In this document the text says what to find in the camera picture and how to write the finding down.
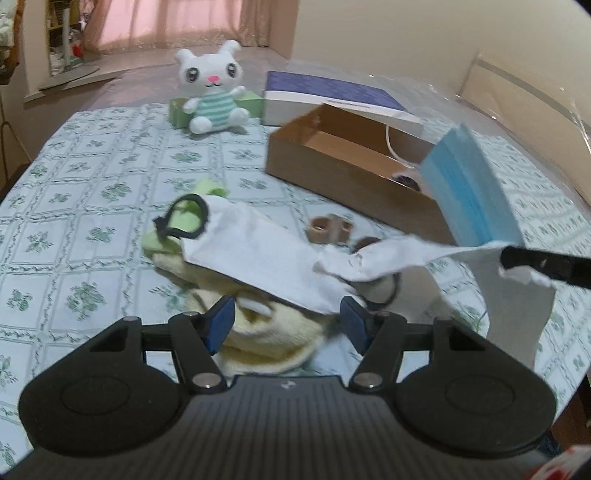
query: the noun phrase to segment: plush toy arm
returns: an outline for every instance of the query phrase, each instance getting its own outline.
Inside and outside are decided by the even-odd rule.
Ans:
[[[246,87],[239,85],[230,91],[230,95],[232,98],[240,98],[242,95],[244,95],[245,92],[246,92]]]
[[[198,97],[190,98],[183,105],[183,112],[185,112],[185,113],[195,113],[195,110],[197,110],[197,105],[198,104],[199,104],[199,98]]]

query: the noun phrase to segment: brown plastic clip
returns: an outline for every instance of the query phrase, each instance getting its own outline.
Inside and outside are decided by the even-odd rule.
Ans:
[[[353,223],[338,215],[314,217],[306,228],[308,240],[313,244],[344,244],[353,231]]]

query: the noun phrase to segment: plush toy ear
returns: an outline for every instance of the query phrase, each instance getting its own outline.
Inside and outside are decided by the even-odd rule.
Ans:
[[[174,55],[175,61],[182,65],[185,60],[188,60],[193,57],[193,52],[188,48],[181,48],[176,54]]]
[[[223,43],[220,49],[217,51],[218,53],[229,53],[230,55],[234,55],[235,51],[240,50],[240,44],[236,40],[227,40]]]

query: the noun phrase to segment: plush toy foot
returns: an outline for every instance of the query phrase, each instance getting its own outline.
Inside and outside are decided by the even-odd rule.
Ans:
[[[228,126],[239,127],[246,125],[250,116],[251,114],[245,108],[235,108],[230,112],[230,116],[228,117]]]
[[[189,122],[189,130],[194,134],[206,134],[213,128],[212,122],[209,118],[204,116],[196,116]]]

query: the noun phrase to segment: plush toy eye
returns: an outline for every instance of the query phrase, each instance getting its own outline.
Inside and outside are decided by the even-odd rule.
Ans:
[[[228,71],[228,75],[231,78],[234,78],[236,76],[236,65],[233,63],[228,63],[228,66],[226,67],[226,70]]]
[[[199,70],[192,67],[186,71],[187,81],[193,83],[199,77]]]

